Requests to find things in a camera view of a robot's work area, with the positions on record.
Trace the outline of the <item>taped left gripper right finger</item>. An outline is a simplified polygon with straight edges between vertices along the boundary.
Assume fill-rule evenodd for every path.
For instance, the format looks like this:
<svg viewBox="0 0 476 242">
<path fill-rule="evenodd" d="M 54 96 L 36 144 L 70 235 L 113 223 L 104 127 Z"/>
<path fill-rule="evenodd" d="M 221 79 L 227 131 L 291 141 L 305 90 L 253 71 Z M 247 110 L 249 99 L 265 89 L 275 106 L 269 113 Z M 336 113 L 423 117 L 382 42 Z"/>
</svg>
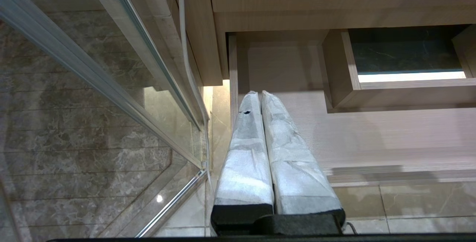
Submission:
<svg viewBox="0 0 476 242">
<path fill-rule="evenodd" d="M 261 113 L 276 213 L 330 213 L 343 227 L 346 216 L 340 200 L 282 101 L 263 91 Z"/>
</svg>

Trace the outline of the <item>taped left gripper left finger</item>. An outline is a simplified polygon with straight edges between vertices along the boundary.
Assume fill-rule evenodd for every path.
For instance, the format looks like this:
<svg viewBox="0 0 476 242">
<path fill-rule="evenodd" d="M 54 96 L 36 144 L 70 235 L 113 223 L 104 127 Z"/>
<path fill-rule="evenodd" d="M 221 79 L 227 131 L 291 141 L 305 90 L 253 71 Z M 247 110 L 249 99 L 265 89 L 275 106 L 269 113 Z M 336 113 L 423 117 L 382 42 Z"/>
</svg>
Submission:
<svg viewBox="0 0 476 242">
<path fill-rule="evenodd" d="M 274 213 L 274 192 L 258 93 L 243 97 L 215 191 L 210 224 L 216 235 L 251 235 Z"/>
</svg>

